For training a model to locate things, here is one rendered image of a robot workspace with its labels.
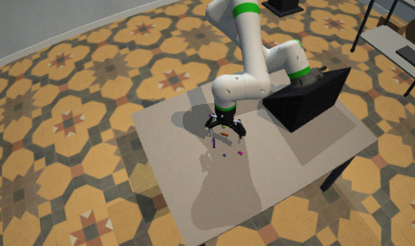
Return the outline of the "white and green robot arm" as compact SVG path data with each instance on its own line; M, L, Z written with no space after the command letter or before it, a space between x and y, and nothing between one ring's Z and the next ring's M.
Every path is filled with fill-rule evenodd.
M207 21L228 36L242 53L244 74L221 75L212 83L215 114L231 118L236 100L264 99L271 90L269 74L285 70L291 90L300 90L324 77L311 68L299 40L267 49L262 45L258 0L214 0L205 10Z

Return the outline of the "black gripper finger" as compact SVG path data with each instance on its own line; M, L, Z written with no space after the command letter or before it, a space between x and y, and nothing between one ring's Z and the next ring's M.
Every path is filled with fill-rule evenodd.
M211 132L212 132L212 128L222 124L222 122L219 122L218 120L213 121L214 119L216 119L217 116L215 116L213 113L211 115L211 119L209 118L208 121L205 124L205 127L209 129L210 132L210 137L212 136ZM210 121L209 121L210 120ZM213 121L213 123L211 123ZM212 132L213 133L213 132Z
M238 144L239 144L240 141L241 141L242 136L244 136L244 137L246 136L246 130L243 127L243 125L241 124L241 120L240 119L233 120L233 121L234 121L234 123L232 125L230 125L229 123L226 123L226 125L229 128L232 128L239 135L239 142L238 142Z

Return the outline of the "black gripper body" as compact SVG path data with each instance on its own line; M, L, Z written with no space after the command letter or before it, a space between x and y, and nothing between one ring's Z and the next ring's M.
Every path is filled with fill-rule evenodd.
M234 116L233 116L233 117L234 117ZM219 118L219 117L217 116L217 118L216 118L216 119L217 119L218 121L220 120L219 122L225 122L225 123L222 123L222 125L227 126L227 125L226 125L226 123L229 123L230 125L232 125L232 124L234 123L234 121L233 121L233 120L234 120L234 118L233 118L233 117L232 117L232 118ZM228 127L228 126L227 126L227 127Z

